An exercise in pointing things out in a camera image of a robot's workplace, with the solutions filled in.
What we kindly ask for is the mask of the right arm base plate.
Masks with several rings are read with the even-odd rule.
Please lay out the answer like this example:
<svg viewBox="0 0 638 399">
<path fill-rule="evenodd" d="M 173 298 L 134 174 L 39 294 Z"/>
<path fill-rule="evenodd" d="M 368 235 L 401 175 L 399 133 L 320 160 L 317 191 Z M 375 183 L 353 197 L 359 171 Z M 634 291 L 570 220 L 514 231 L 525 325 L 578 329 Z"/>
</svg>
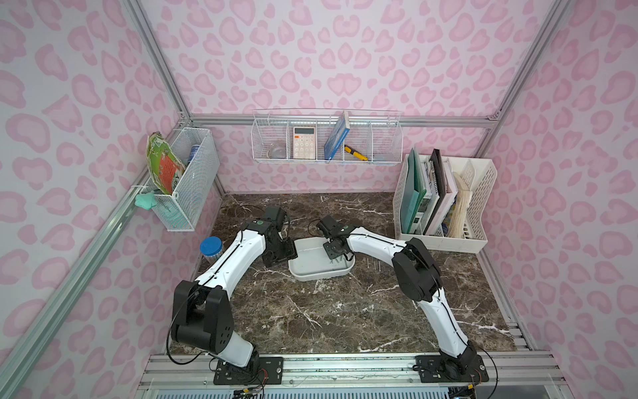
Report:
<svg viewBox="0 0 638 399">
<path fill-rule="evenodd" d="M 457 359 L 448 355 L 422 355 L 415 358 L 412 369 L 422 383 L 464 383 L 478 385 L 489 382 L 487 368 L 479 355 Z"/>
</svg>

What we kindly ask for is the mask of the white plastic storage box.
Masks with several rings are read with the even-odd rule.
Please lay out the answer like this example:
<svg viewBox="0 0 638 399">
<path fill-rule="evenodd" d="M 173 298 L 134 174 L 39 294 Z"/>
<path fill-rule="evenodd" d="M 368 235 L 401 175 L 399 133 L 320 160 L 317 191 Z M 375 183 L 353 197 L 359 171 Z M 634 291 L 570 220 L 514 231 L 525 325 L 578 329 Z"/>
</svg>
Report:
<svg viewBox="0 0 638 399">
<path fill-rule="evenodd" d="M 330 259 L 323 246 L 327 242 L 327 239 L 319 237 L 294 241 L 297 258 L 288 261 L 288 269 L 295 279 L 307 282 L 341 277 L 350 273 L 356 258 L 353 255 L 342 255 Z"/>
</svg>

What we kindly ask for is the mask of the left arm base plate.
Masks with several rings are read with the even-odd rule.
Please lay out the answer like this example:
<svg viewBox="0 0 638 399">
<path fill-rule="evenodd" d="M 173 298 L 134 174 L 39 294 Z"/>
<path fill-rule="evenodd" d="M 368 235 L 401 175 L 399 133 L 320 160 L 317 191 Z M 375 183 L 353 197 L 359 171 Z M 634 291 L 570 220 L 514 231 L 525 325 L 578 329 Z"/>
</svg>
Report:
<svg viewBox="0 0 638 399">
<path fill-rule="evenodd" d="M 284 366 L 283 357 L 255 357 L 247 367 L 238 367 L 225 361 L 219 361 L 213 368 L 214 385 L 280 385 Z"/>
</svg>

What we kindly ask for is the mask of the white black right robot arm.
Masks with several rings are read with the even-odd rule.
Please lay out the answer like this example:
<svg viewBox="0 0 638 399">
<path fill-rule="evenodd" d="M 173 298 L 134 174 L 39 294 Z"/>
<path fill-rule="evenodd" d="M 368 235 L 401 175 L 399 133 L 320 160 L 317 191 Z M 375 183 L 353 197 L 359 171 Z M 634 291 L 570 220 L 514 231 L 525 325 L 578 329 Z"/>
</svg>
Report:
<svg viewBox="0 0 638 399">
<path fill-rule="evenodd" d="M 391 239 L 331 216 L 320 219 L 317 229 L 327 239 L 324 249 L 330 259 L 360 253 L 393 267 L 401 292 L 420 307 L 435 332 L 440 364 L 450 379 L 480 370 L 482 358 L 453 315 L 440 268 L 422 241 Z"/>
</svg>

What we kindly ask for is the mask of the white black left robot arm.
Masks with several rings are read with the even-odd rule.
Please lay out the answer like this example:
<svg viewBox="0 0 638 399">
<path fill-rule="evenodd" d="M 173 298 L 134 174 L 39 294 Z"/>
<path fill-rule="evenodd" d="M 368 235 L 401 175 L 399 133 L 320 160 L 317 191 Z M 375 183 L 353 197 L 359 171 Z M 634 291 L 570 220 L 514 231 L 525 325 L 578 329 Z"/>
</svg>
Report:
<svg viewBox="0 0 638 399">
<path fill-rule="evenodd" d="M 182 343 L 249 376 L 257 374 L 259 353 L 235 331 L 230 299 L 255 260 L 272 267 L 297 258 L 292 238 L 282 234 L 287 225 L 283 208 L 267 207 L 242 225 L 229 249 L 206 272 L 194 281 L 181 281 L 174 291 L 165 345 Z"/>
</svg>

